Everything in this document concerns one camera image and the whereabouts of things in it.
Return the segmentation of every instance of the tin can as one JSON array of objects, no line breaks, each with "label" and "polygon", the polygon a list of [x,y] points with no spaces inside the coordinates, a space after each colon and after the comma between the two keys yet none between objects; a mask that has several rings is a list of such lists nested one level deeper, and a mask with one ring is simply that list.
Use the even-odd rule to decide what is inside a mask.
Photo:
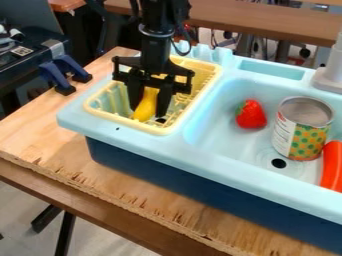
[{"label": "tin can", "polygon": [[287,97],[278,107],[272,144],[283,156],[308,161],[319,157],[334,111],[310,97]]}]

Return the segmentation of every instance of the toy sink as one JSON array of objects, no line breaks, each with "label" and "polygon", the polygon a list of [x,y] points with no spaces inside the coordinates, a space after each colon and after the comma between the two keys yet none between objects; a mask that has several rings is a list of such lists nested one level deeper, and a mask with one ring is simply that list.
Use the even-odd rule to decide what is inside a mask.
[{"label": "toy sink", "polygon": [[[329,103],[335,110],[330,139],[341,139],[342,95],[313,88],[314,70],[233,56],[228,49],[198,45],[173,60],[197,78],[191,95],[174,96],[164,124],[130,119],[125,86],[111,74],[63,108],[59,124],[85,135],[101,164],[342,253],[342,195],[317,185],[322,158],[292,161],[271,145],[277,106],[287,96]],[[236,106],[246,98],[264,106],[264,129],[236,126]],[[273,166],[274,159],[286,166]]]}]

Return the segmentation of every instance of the can label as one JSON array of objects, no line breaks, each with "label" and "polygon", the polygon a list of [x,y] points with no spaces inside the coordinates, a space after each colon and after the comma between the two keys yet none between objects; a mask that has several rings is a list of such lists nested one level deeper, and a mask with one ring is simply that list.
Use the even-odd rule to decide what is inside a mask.
[{"label": "can label", "polygon": [[330,125],[315,128],[297,124],[278,112],[272,144],[280,154],[290,159],[312,160],[322,152],[329,129]]}]

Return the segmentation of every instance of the strawberry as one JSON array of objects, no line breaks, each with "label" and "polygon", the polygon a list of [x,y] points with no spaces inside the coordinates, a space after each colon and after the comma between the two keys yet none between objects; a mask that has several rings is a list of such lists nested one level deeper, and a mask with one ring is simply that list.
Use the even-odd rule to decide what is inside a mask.
[{"label": "strawberry", "polygon": [[239,105],[235,112],[235,120],[241,128],[261,128],[267,124],[260,103],[254,99],[246,99]]}]

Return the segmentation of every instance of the blue clamp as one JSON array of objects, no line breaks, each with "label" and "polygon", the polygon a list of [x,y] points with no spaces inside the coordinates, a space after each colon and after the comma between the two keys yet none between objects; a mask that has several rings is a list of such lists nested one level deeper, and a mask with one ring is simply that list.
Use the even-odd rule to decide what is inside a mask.
[{"label": "blue clamp", "polygon": [[66,74],[72,73],[72,80],[81,83],[88,83],[93,76],[85,71],[73,58],[69,55],[61,55],[53,60],[53,63],[59,68],[59,70]]},{"label": "blue clamp", "polygon": [[62,72],[53,62],[46,62],[39,65],[40,75],[47,81],[53,82],[55,90],[58,93],[67,96],[76,91],[76,88],[72,86]]}]

